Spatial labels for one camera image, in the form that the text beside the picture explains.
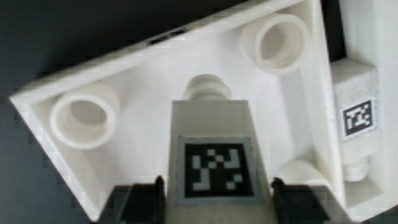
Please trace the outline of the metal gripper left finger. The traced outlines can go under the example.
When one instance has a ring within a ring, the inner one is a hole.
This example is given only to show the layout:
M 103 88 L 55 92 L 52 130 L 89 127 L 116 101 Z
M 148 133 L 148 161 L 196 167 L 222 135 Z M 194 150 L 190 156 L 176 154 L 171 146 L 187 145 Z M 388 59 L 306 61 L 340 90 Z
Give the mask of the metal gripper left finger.
M 165 182 L 117 185 L 91 224 L 165 224 Z

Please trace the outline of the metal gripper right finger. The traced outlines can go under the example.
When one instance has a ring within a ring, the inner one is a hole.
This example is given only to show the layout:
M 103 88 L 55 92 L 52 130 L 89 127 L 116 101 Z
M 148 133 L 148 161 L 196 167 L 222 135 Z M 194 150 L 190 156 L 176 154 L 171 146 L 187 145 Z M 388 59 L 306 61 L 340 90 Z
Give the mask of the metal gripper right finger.
M 325 185 L 286 184 L 274 179 L 277 224 L 347 224 L 347 213 Z

